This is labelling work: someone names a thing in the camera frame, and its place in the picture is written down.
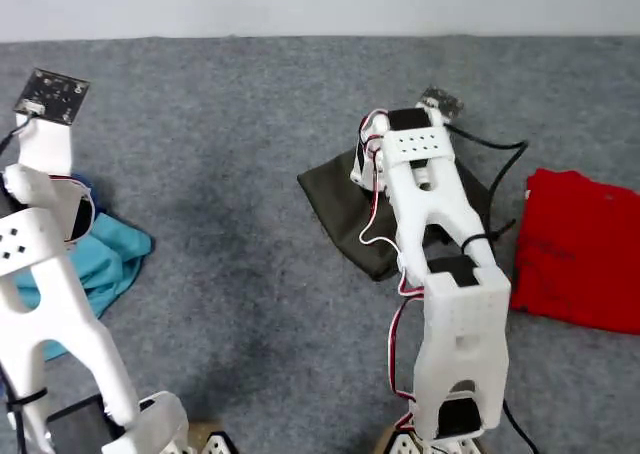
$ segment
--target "blue cloth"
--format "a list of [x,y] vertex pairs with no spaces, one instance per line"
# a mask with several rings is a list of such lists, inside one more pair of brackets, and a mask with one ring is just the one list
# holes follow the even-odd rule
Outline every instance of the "blue cloth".
[[[142,259],[150,252],[151,238],[147,234],[106,214],[98,215],[89,235],[78,242],[70,255],[97,317],[131,286]],[[36,307],[40,293],[31,272],[18,274],[15,282],[24,303]],[[49,360],[65,352],[59,343],[48,342],[44,354]]]

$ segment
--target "carpet floor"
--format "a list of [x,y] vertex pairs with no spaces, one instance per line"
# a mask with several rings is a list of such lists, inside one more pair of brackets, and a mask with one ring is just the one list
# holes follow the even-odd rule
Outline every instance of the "carpet floor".
[[[0,131],[34,67],[92,81],[75,168],[155,239],[103,317],[141,397],[174,392],[193,420],[222,419],[243,453],[366,454],[406,409],[386,382],[397,280],[375,284],[343,258],[296,175],[352,146],[372,108],[409,107],[436,84],[464,100],[471,132],[531,140],[498,191],[495,225],[520,217],[537,167],[638,189],[638,59],[640,38],[1,44]],[[508,155],[456,149],[485,183]],[[507,272],[515,235],[498,247]],[[399,332],[405,386],[421,332],[413,309]],[[512,313],[508,340],[506,396],[543,452],[637,449],[640,337]],[[70,356],[47,373],[56,408],[96,391]],[[506,420],[485,440],[496,454],[528,452]]]

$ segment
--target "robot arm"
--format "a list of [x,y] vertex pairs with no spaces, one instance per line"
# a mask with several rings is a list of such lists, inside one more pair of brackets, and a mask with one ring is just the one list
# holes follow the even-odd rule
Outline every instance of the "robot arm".
[[486,238],[474,238],[465,245],[468,255],[449,259],[455,269],[471,271],[464,277],[472,282],[456,281],[424,255],[428,225],[440,225],[458,245],[484,232],[455,166],[448,119],[430,104],[374,111],[363,123],[351,174],[361,186],[388,196],[397,222],[399,267],[411,284],[423,286],[424,338],[409,407],[425,444],[475,438],[498,425],[510,292]]
[[[67,254],[87,189],[78,190],[77,181],[66,177],[71,172],[70,125],[87,88],[85,81],[36,70],[16,106],[23,126],[15,133],[20,162],[4,170],[0,196],[0,364],[9,419],[19,444],[30,441],[32,454],[195,454],[187,445],[187,416],[175,395],[160,392],[138,401]],[[33,310],[23,304],[13,281],[24,269],[40,291]],[[89,369],[100,395],[51,412],[41,346],[49,340],[60,342]],[[227,445],[212,435],[205,452],[234,452]],[[26,454],[25,446],[20,450]]]

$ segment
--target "folded red fabric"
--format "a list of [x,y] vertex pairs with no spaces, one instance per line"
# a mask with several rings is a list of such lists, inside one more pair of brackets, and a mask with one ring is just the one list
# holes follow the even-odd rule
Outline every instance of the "folded red fabric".
[[511,307],[640,334],[640,195],[546,169],[527,188]]

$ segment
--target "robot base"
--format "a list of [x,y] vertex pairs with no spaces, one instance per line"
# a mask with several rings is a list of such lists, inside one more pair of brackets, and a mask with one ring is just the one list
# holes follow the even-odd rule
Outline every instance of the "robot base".
[[386,443],[378,445],[375,454],[486,454],[475,439],[456,442],[443,442],[431,446],[422,446],[406,431],[393,431]]

